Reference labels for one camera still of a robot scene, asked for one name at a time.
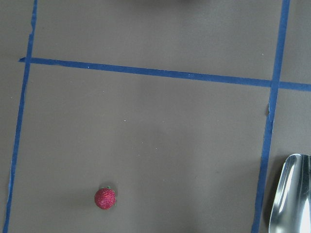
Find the gray surface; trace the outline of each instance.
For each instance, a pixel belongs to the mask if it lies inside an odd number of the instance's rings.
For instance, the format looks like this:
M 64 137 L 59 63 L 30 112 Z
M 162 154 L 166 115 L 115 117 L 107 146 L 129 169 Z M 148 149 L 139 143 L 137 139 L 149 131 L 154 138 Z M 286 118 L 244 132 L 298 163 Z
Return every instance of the gray surface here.
M 311 93 L 280 90 L 276 108 L 264 198 L 261 233 L 267 233 L 276 187 L 285 159 L 294 153 L 311 154 Z
M 311 83 L 311 1 L 292 0 L 281 80 Z
M 249 232 L 268 97 L 32 65 L 10 231 Z M 117 206 L 103 211 L 93 195 L 107 183 Z
M 32 1 L 0 1 L 0 226 L 8 195 L 9 169 L 26 54 Z
M 281 2 L 40 1 L 34 56 L 271 79 Z

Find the shiny metal object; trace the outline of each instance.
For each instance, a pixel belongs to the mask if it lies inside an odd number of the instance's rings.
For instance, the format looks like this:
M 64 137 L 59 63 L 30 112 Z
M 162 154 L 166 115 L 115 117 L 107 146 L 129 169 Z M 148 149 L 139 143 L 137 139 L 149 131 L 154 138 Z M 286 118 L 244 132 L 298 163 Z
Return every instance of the shiny metal object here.
M 283 166 L 269 233 L 311 233 L 311 156 L 293 154 Z

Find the blue tape line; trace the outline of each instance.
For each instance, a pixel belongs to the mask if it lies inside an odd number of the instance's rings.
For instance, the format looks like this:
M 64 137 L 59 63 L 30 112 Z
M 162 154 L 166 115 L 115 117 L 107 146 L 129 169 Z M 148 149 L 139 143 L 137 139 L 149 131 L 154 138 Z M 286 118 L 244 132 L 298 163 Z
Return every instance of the blue tape line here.
M 271 147 L 271 139 L 273 132 L 273 123 L 276 112 L 276 101 L 278 88 L 280 84 L 280 76 L 281 76 L 281 68 L 282 68 L 282 60 L 283 60 L 283 52 L 285 45 L 285 37 L 286 37 L 286 28 L 287 28 L 287 20 L 288 20 L 288 12 L 290 7 L 290 0 L 283 0 L 282 3 L 282 11 L 280 17 L 280 24 L 278 30 L 278 39 L 276 45 L 276 57 L 272 75 L 272 84 L 270 90 L 270 98 L 269 98 L 269 115 L 266 119 L 266 126 L 264 131 L 264 139 L 262 145 L 262 154 L 261 154 L 261 164 L 259 171 L 259 180 L 257 186 L 257 194 L 255 201 L 255 215 L 254 222 L 252 226 L 252 233 L 259 232 L 260 218 L 262 212 L 262 202 L 263 195 L 266 184 L 266 176 L 268 169 L 268 161 L 269 161 L 269 153 Z
M 242 84 L 242 85 L 264 86 L 264 87 L 271 86 L 270 80 L 240 78 L 240 77 L 211 75 L 211 74 L 187 73 L 187 72 L 179 72 L 179 71 L 160 70 L 160 69 L 123 67 L 123 66 L 115 66 L 115 65 L 61 61 L 61 60 L 44 59 L 44 58 L 32 58 L 31 63 L 42 64 L 42 65 L 59 65 L 63 67 L 74 67 L 74 68 L 83 68 L 83 69 L 105 70 L 105 71 L 114 71 L 114 72 L 131 73 L 131 74 L 144 74 L 144 75 L 152 75 L 152 76 L 160 76 L 160 77 L 201 80 L 201 81 L 210 81 L 210 82 L 218 82 L 218 83 L 234 83 L 234 84 Z
M 280 88 L 297 90 L 297 91 L 311 91 L 311 84 L 307 83 L 291 83 L 291 82 L 280 82 Z
M 31 18 L 32 32 L 29 34 L 29 39 L 28 39 L 27 55 L 26 55 L 26 59 L 25 59 L 24 77 L 23 77 L 22 89 L 21 89 L 20 100 L 19 100 L 17 125 L 16 125 L 16 132 L 15 132 L 12 161 L 11 161 L 10 181 L 9 181 L 9 185 L 8 185 L 9 195 L 8 195 L 8 201 L 6 204 L 6 216 L 5 216 L 5 222 L 4 222 L 3 231 L 2 231 L 3 233 L 8 233 L 9 222 L 10 222 L 12 194 L 13 194 L 13 186 L 14 186 L 14 179 L 15 179 L 15 169 L 16 169 L 16 164 L 17 164 L 17 154 L 18 154 L 18 148 L 19 148 L 21 125 L 23 122 L 25 93 L 26 93 L 26 86 L 27 86 L 29 71 L 30 71 L 31 54 L 33 51 L 33 44 L 34 44 L 35 23 L 36 23 L 36 18 L 37 18 L 36 14 L 37 14 L 37 0 L 34 0 L 33 14 L 32 14 L 32 18 Z

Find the red ornament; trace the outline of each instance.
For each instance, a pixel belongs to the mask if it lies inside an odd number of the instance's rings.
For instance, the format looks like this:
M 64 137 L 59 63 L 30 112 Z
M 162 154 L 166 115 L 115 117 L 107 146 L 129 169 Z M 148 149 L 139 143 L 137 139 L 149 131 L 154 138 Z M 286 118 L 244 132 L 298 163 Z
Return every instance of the red ornament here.
M 116 194 L 110 187 L 101 188 L 96 192 L 94 199 L 99 208 L 107 210 L 116 203 Z

